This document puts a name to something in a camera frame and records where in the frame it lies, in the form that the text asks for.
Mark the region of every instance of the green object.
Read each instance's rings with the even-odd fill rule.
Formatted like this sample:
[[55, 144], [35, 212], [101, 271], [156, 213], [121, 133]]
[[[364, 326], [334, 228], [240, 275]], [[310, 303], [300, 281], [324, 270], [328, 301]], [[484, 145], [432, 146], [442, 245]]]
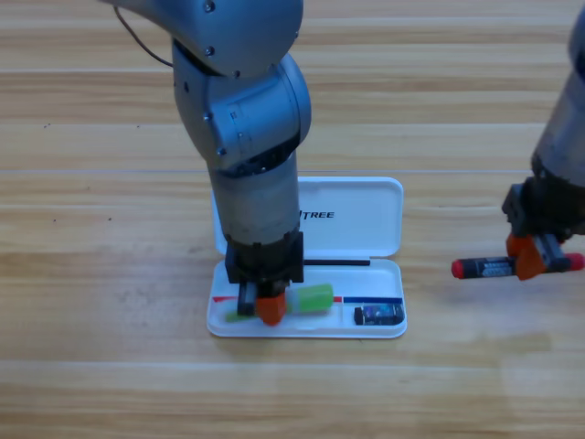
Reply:
[[[327, 311], [333, 305], [333, 286], [319, 284], [305, 286], [286, 293], [286, 314], [315, 314]], [[226, 323], [237, 323], [257, 318], [256, 316], [240, 316], [238, 311], [226, 313]]]
[[[296, 293], [298, 309], [293, 310], [295, 314], [322, 313], [333, 305], [333, 286], [331, 284], [305, 286], [297, 289]], [[291, 298], [290, 303], [287, 300], [287, 308], [294, 302], [294, 298]]]

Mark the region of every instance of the wood grain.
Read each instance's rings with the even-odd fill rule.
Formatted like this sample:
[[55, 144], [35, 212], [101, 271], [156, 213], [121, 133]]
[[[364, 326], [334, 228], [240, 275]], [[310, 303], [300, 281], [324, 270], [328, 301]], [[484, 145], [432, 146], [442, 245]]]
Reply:
[[405, 188], [409, 330], [377, 342], [209, 335], [222, 256], [172, 73], [98, 2], [0, 2], [0, 438], [582, 438], [584, 274], [450, 274], [505, 252], [581, 7], [305, 1], [302, 175]]

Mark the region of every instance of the white plastic case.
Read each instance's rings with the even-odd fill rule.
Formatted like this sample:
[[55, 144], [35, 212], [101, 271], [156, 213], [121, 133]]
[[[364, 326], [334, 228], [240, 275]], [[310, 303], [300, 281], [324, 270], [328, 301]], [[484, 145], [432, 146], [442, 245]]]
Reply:
[[[212, 194], [216, 248], [226, 253]], [[304, 283], [299, 286], [331, 284], [335, 303], [318, 316], [284, 317], [276, 327], [258, 318], [226, 322], [226, 313], [236, 310], [239, 286], [230, 284], [223, 262], [213, 276], [207, 307], [207, 328], [219, 337], [330, 337], [394, 338], [406, 331], [406, 303], [400, 268], [386, 258], [399, 250], [402, 230], [402, 185], [388, 177], [299, 177], [301, 230], [305, 260], [359, 260], [364, 266], [304, 267]], [[404, 320], [395, 326], [359, 326], [354, 309], [360, 304], [344, 304], [344, 298], [377, 297], [401, 302]]]

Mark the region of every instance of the screw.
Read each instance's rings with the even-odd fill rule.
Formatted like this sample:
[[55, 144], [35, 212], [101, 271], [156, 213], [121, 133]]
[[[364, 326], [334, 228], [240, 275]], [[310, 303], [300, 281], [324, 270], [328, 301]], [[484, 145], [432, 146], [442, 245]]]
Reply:
[[205, 12], [207, 12], [209, 14], [210, 12], [213, 12], [216, 10], [216, 4], [211, 2], [211, 1], [206, 1], [203, 9], [205, 10]]

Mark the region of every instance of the blue stripe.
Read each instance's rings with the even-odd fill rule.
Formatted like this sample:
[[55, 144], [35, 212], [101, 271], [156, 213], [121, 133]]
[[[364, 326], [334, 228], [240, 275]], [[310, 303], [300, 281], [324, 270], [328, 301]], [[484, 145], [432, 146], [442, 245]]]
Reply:
[[402, 305], [400, 297], [344, 297], [344, 304], [388, 304]]

